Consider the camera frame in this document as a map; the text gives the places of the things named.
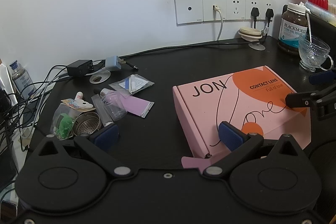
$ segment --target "contact lens box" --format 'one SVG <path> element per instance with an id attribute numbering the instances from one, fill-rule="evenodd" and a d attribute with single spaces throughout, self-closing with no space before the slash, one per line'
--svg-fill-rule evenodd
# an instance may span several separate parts
<path id="1" fill-rule="evenodd" d="M 305 148 L 310 109 L 287 107 L 289 93 L 295 90 L 267 66 L 173 87 L 176 113 L 194 157 L 214 160 L 230 153 L 218 138 L 223 121 L 265 139 L 292 134 Z"/>

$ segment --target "pink card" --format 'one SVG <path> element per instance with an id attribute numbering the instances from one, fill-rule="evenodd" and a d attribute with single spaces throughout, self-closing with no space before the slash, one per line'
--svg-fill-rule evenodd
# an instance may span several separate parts
<path id="1" fill-rule="evenodd" d="M 146 101 L 137 97 L 129 96 L 127 98 L 120 96 L 122 104 L 127 112 L 145 118 L 149 110 L 154 105 L 154 102 Z"/>

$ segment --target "power socket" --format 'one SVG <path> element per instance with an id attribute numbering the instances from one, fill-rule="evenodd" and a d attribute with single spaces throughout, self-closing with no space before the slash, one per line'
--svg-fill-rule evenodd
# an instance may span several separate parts
<path id="1" fill-rule="evenodd" d="M 251 11 L 252 11 L 252 8 L 256 7 L 259 9 L 259 12 L 260 12 L 260 9 L 261 9 L 261 6 L 263 4 L 263 0 L 246 0 L 246 9 L 245 9 L 245 19 L 246 20 L 253 20 L 253 16 L 251 16 Z"/>
<path id="2" fill-rule="evenodd" d="M 260 19 L 261 20 L 267 20 L 267 18 L 266 18 L 266 11 L 267 11 L 267 9 L 273 9 L 273 11 L 275 12 L 276 8 L 277 7 L 276 7 L 275 0 L 262 0 L 261 7 L 259 8 Z"/>
<path id="3" fill-rule="evenodd" d="M 226 20 L 244 20 L 246 0 L 226 0 Z"/>

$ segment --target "plastic bag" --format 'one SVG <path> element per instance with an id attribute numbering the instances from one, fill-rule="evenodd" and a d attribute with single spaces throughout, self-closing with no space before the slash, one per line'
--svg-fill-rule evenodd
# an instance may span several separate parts
<path id="1" fill-rule="evenodd" d="M 144 90 L 154 85 L 153 82 L 147 80 L 140 75 L 131 75 L 119 82 L 110 84 L 114 90 L 119 91 L 124 97 L 136 94 L 137 92 Z"/>
<path id="2" fill-rule="evenodd" d="M 61 103 L 52 118 L 50 133 L 54 134 L 59 140 L 66 140 L 72 137 L 72 126 L 81 113 L 82 112 Z"/>

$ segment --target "glass cup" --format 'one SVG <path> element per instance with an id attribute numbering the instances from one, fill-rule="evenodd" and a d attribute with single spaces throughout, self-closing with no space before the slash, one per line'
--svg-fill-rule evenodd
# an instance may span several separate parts
<path id="1" fill-rule="evenodd" d="M 301 57 L 300 65 L 305 70 L 314 72 L 316 68 L 321 70 L 327 70 L 322 68 L 321 65 L 329 57 L 331 61 L 331 68 L 334 67 L 334 60 L 329 55 L 330 47 L 321 39 L 311 36 L 309 34 L 302 33 L 299 38 L 299 53 Z"/>

